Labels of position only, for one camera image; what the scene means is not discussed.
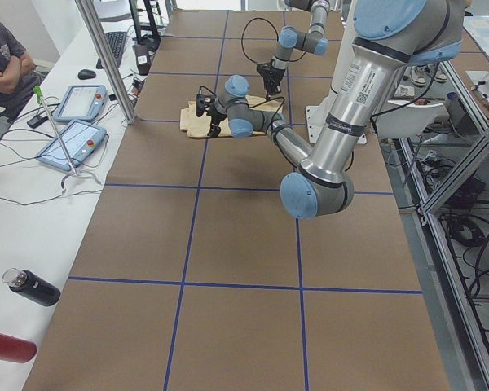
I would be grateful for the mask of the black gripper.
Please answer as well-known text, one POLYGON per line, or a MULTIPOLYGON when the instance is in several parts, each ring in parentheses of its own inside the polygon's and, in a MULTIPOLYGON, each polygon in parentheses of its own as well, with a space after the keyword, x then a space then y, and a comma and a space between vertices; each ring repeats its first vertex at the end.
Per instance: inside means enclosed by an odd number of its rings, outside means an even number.
POLYGON ((220 123, 227 118, 226 111, 225 109, 220 111, 216 107, 216 104, 213 103, 208 110, 208 115, 211 117, 211 120, 207 136, 209 138, 217 138, 221 133, 220 123))
POLYGON ((258 74, 263 79, 263 85, 265 89, 265 100, 281 93, 280 83, 284 77, 287 65, 285 62, 281 63, 262 63, 256 66, 258 74))

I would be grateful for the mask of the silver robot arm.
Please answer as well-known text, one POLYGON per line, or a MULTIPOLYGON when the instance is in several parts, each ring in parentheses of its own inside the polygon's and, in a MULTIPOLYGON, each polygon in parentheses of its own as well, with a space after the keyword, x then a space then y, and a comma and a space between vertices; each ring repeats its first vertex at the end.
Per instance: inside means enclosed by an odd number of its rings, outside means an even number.
POLYGON ((281 92, 280 83, 294 49, 304 53, 323 55, 328 48, 328 40, 324 37, 324 33, 330 12, 330 2, 295 0, 285 1, 284 4, 288 7, 310 12, 311 23, 307 33, 298 31, 293 26, 283 27, 271 60, 257 65, 256 69, 263 79, 267 99, 281 92))
POLYGON ((248 81, 230 77, 209 97, 198 96, 196 112, 210 117, 210 136, 226 121, 234 138, 263 132, 296 167, 280 185, 285 209, 296 218, 338 213, 354 189, 346 163, 395 73, 411 65, 437 64, 457 56, 466 4, 463 1, 359 1, 347 24, 352 60, 347 65, 315 144, 307 143, 278 112, 249 106, 248 81))

